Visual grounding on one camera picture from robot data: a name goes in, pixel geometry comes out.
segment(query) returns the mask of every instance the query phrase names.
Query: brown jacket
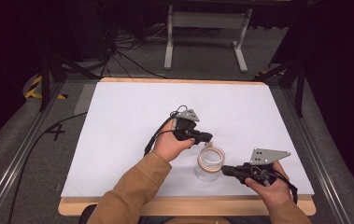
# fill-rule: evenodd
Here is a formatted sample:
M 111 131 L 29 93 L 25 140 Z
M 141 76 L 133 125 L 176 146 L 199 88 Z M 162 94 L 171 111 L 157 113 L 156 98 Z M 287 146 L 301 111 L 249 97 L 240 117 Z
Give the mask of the brown jacket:
M 170 163 L 156 152 L 150 152 L 102 197 L 88 223 L 137 223 L 142 206 L 153 199 L 171 168 Z M 292 200 L 269 208 L 269 214 L 273 224 L 310 223 Z

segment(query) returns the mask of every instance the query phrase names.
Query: white surface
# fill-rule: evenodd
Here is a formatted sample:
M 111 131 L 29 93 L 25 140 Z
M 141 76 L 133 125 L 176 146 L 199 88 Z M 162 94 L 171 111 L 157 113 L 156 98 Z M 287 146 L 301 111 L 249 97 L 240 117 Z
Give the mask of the white surface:
M 214 145 L 225 152 L 225 164 L 243 164 L 254 147 L 289 151 L 291 156 L 281 164 L 291 183 L 299 194 L 314 194 L 267 86 L 100 82 L 62 197 L 99 197 L 112 189 L 180 105 L 196 112 L 197 130 L 214 135 Z M 233 177 L 199 180 L 194 166 L 203 147 L 203 143 L 193 146 L 172 161 L 173 169 L 158 196 L 256 195 Z

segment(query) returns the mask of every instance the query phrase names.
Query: white table leg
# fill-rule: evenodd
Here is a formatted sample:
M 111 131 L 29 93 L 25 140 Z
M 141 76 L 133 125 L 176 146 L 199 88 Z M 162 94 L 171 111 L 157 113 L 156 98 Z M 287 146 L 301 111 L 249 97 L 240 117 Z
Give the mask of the white table leg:
M 243 24 L 241 26 L 240 38 L 238 38 L 238 41 L 233 42 L 235 57 L 237 58 L 238 65 L 240 66 L 240 71 L 243 73 L 246 73 L 248 71 L 248 68 L 246 61 L 244 60 L 243 52 L 241 51 L 241 46 L 243 45 L 244 36 L 247 32 L 251 13 L 252 9 L 248 9 L 246 17 L 244 18 Z
M 171 64 L 173 61 L 173 6 L 168 7 L 168 23 L 167 23 L 167 48 L 165 50 L 165 59 L 164 59 L 164 69 L 171 70 Z

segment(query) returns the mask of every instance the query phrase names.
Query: person's right hand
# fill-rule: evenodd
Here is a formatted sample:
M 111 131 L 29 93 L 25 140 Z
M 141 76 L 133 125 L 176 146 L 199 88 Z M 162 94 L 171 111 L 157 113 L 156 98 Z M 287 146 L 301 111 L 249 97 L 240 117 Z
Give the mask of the person's right hand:
M 273 169 L 290 180 L 279 161 L 273 163 Z M 268 208 L 275 207 L 290 200 L 290 188 L 287 183 L 278 178 L 270 187 L 265 187 L 251 178 L 246 178 L 246 184 L 262 197 L 264 204 Z
M 170 120 L 162 128 L 162 134 L 156 139 L 153 151 L 156 151 L 167 161 L 173 161 L 183 150 L 194 144 L 194 138 L 178 141 L 171 132 L 173 121 Z

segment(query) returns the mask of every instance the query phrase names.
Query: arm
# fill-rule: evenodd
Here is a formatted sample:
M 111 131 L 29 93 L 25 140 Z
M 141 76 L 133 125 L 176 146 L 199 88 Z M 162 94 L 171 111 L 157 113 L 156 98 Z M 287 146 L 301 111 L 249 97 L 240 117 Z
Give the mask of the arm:
M 171 130 L 171 126 L 172 121 L 163 131 Z M 154 149 L 101 198 L 89 223 L 136 223 L 142 206 L 153 199 L 170 172 L 169 161 L 193 143 L 191 139 L 178 141 L 171 132 L 161 134 Z
M 273 164 L 273 168 L 288 178 L 279 161 Z M 291 199 L 290 189 L 284 181 L 277 179 L 270 187 L 265 187 L 255 180 L 247 178 L 246 184 L 262 197 L 273 224 L 311 223 L 304 212 Z

